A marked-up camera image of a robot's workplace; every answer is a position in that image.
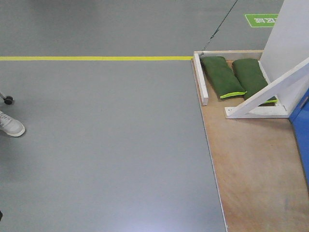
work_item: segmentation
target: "blue object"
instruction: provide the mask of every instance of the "blue object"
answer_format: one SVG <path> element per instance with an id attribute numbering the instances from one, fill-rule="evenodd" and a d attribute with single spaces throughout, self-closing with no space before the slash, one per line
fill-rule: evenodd
<path id="1" fill-rule="evenodd" d="M 309 186 L 309 89 L 292 112 L 290 121 L 295 130 L 307 185 Z"/>

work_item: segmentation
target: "white wooden frame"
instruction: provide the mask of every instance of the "white wooden frame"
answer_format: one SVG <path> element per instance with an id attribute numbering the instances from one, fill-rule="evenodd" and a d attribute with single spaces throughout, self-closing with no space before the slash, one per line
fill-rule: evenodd
<path id="1" fill-rule="evenodd" d="M 235 51 L 195 51 L 193 56 L 193 65 L 195 68 L 195 76 L 198 82 L 199 92 L 202 105 L 208 104 L 208 92 L 204 79 L 204 72 L 200 63 L 200 57 L 217 56 L 225 57 L 225 59 L 236 60 L 242 58 L 260 59 L 262 50 L 235 50 Z"/>
<path id="2" fill-rule="evenodd" d="M 236 107 L 226 107 L 226 118 L 288 118 L 291 112 L 288 112 L 281 104 L 276 106 L 259 106 L 267 101 L 267 99 L 278 94 L 280 91 L 299 81 L 302 78 L 308 78 L 309 74 L 309 58 L 297 64 L 295 67 L 287 71 L 281 77 L 271 82 L 245 100 Z"/>
<path id="3" fill-rule="evenodd" d="M 260 59 L 263 50 L 240 50 L 240 51 L 195 51 L 193 57 L 193 64 L 196 70 L 196 78 L 199 85 L 202 105 L 208 103 L 208 92 L 204 80 L 204 73 L 200 64 L 200 57 L 203 56 L 222 56 L 227 60 L 236 60 L 241 58 L 255 58 Z M 308 78 L 309 74 L 309 58 L 305 59 L 284 75 L 269 82 L 267 74 L 259 62 L 261 71 L 265 79 L 268 81 L 268 86 L 260 90 L 249 99 L 238 105 L 237 107 L 226 107 L 226 118 L 288 118 L 291 112 L 288 112 L 280 103 L 280 99 L 276 96 L 282 89 L 288 87 L 294 82 Z M 267 101 L 272 96 L 276 96 L 278 103 L 275 106 L 259 106 Z"/>

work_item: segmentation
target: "white panel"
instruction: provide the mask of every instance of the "white panel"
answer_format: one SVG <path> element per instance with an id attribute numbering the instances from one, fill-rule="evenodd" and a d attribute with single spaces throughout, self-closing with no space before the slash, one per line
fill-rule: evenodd
<path id="1" fill-rule="evenodd" d="M 308 0 L 284 1 L 260 60 L 270 81 L 309 57 L 308 12 Z M 278 94 L 289 113 L 308 87 L 309 75 Z"/>

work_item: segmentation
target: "white sneaker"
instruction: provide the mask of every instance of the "white sneaker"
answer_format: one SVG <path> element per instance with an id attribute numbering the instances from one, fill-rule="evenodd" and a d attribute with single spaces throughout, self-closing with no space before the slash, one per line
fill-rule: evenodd
<path id="1" fill-rule="evenodd" d="M 13 137 L 21 136 L 26 131 L 20 121 L 6 115 L 2 111 L 0 111 L 0 130 Z"/>

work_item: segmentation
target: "yellow floor line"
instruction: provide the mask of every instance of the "yellow floor line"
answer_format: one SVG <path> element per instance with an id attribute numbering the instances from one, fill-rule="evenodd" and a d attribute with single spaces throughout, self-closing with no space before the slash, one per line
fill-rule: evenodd
<path id="1" fill-rule="evenodd" d="M 59 61 L 87 61 L 87 60 L 105 60 L 105 61 L 159 61 L 159 60 L 191 60 L 193 57 L 174 56 L 174 57 L 0 57 L 2 61 L 31 61 L 31 60 L 59 60 Z"/>

